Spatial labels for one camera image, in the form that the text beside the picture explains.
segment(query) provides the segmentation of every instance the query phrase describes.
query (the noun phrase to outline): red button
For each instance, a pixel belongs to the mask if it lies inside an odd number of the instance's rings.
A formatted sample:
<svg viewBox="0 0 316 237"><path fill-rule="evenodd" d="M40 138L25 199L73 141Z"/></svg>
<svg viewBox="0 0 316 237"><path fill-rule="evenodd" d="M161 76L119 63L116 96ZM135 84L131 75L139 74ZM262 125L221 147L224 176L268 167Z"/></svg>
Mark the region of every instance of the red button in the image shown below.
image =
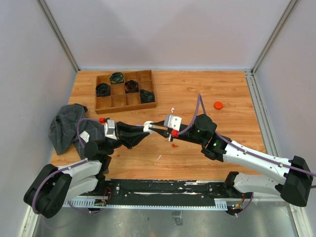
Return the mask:
<svg viewBox="0 0 316 237"><path fill-rule="evenodd" d="M223 108L222 102L219 102L219 101L215 102L214 108L216 108L217 110L220 110L221 108Z"/></svg>

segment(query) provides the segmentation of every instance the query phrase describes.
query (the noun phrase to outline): gray cloth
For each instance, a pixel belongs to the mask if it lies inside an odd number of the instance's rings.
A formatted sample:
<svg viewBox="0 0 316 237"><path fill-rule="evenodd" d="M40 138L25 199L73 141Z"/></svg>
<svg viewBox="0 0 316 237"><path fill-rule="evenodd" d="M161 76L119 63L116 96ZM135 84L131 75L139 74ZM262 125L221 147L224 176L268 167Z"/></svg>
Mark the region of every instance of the gray cloth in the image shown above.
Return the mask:
<svg viewBox="0 0 316 237"><path fill-rule="evenodd" d="M81 159L84 159L84 150L77 137L77 123L85 118L88 109L80 104L63 106L50 125L49 138L58 155L66 152L73 143ZM86 131L89 141L102 140L105 138L104 125L96 121L83 121L79 132Z"/></svg>

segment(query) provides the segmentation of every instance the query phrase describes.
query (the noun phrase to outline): wooden compartment tray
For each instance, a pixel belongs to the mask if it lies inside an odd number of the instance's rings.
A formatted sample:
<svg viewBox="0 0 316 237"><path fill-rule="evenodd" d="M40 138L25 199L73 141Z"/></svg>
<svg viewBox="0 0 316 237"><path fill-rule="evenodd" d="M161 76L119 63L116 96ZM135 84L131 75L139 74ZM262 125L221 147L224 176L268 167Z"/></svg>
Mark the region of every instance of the wooden compartment tray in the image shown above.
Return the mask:
<svg viewBox="0 0 316 237"><path fill-rule="evenodd" d="M110 77L111 75L97 76L96 86L101 83L106 83L111 88L110 96L95 96L95 112L98 115L157 107L152 70L124 73L124 83L119 84L111 84ZM141 103L139 92L126 93L124 84L129 80L138 82L139 90L144 89L154 92L155 101L151 103Z"/></svg>

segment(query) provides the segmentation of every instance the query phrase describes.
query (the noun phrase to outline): small red object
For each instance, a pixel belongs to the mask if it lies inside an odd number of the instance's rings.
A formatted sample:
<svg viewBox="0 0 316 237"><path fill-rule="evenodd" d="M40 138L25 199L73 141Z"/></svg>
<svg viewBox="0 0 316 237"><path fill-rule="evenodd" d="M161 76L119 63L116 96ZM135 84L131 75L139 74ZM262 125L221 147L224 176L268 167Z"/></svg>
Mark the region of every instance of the small red object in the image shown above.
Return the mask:
<svg viewBox="0 0 316 237"><path fill-rule="evenodd" d="M179 136L178 135L178 131L174 130L174 129L171 131L171 135L174 136L174 137L178 137Z"/></svg>
<svg viewBox="0 0 316 237"><path fill-rule="evenodd" d="M215 102L214 103L214 108L216 108L217 110L222 109L223 108L222 102L219 102L219 101Z"/></svg>
<svg viewBox="0 0 316 237"><path fill-rule="evenodd" d="M105 123L105 118L99 118L99 123Z"/></svg>

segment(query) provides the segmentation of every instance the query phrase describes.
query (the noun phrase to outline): gray wall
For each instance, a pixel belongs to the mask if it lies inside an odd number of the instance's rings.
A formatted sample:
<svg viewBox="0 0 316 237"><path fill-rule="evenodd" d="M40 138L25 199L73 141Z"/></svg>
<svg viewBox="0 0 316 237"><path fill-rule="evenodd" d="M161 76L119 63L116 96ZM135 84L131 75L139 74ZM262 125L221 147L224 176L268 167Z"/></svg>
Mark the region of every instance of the gray wall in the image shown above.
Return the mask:
<svg viewBox="0 0 316 237"><path fill-rule="evenodd" d="M280 155L316 172L316 1L302 0L257 73ZM316 235L316 190L306 211Z"/></svg>
<svg viewBox="0 0 316 237"><path fill-rule="evenodd" d="M91 68L251 68L289 0L47 0Z"/></svg>
<svg viewBox="0 0 316 237"><path fill-rule="evenodd" d="M50 160L49 125L75 72L35 0L0 1L0 230L17 236L23 196Z"/></svg>

